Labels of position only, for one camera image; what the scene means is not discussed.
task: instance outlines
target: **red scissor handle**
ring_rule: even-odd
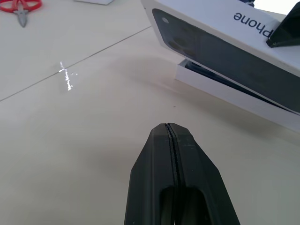
[[[33,11],[35,9],[38,9],[43,5],[42,0],[0,0],[0,4],[4,3],[4,2],[10,2],[10,1],[12,2],[11,8],[6,8],[6,7],[0,6],[0,10],[2,10],[4,12],[8,12],[8,13],[13,13],[14,11],[18,10],[18,3],[19,2],[22,3],[23,9],[28,10],[29,12]],[[33,5],[33,6],[29,6],[27,4],[27,2],[35,2],[36,4]]]

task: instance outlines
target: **scissors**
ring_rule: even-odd
[[[26,26],[27,14],[43,5],[42,0],[0,0],[0,4],[4,2],[11,2],[11,7],[3,7],[0,5],[0,10],[17,14],[18,21],[22,27]],[[29,6],[28,2],[34,2],[35,5]]]

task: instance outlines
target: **scissor blade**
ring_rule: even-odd
[[[25,27],[26,23],[27,23],[28,10],[17,10],[17,11],[14,11],[14,13],[17,14],[20,25],[22,27]]]

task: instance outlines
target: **table surface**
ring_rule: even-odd
[[[174,80],[182,58],[159,46],[139,1],[45,3],[25,29],[0,14],[18,46],[0,53],[1,224],[122,224],[130,170],[168,122],[218,167],[241,224],[299,224],[299,134]]]

